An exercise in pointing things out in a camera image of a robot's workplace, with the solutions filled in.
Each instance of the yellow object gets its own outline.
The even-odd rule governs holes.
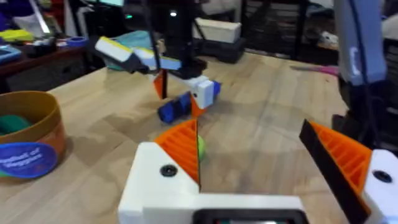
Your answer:
[[[0,37],[6,42],[13,42],[17,40],[21,41],[33,41],[33,34],[27,32],[26,30],[5,30],[0,32]]]

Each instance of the pink object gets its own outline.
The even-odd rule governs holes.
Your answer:
[[[317,67],[290,66],[290,68],[293,70],[322,72],[338,77],[338,67],[336,66],[317,66]]]

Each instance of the orange plastic piece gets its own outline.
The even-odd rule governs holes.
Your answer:
[[[163,82],[166,81],[165,76],[166,76],[166,70],[161,69],[159,74],[156,76],[154,80],[154,86],[157,95],[159,96],[160,99],[163,99]]]
[[[191,119],[166,131],[155,142],[199,184],[197,121]]]
[[[194,118],[197,118],[205,112],[206,112],[206,108],[200,109],[199,106],[197,105],[197,102],[195,101],[195,97],[193,97],[193,95],[191,93],[191,114],[192,114],[192,116]]]
[[[310,124],[344,178],[356,192],[356,195],[361,197],[372,150],[330,128],[314,122],[310,122]]]

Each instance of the black screw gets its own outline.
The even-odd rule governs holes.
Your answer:
[[[164,165],[160,168],[160,173],[164,177],[173,177],[177,174],[178,169],[174,165]]]
[[[377,180],[380,180],[381,182],[384,182],[384,183],[387,183],[387,184],[390,184],[392,182],[392,177],[388,173],[386,173],[386,172],[384,172],[382,170],[374,170],[373,171],[373,176]]]

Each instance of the green ball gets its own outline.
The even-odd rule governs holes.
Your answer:
[[[200,136],[198,136],[198,155],[199,155],[199,161],[201,161],[201,160],[203,159],[203,156],[205,155],[205,148],[206,148],[205,140],[203,140],[203,138],[201,138]]]

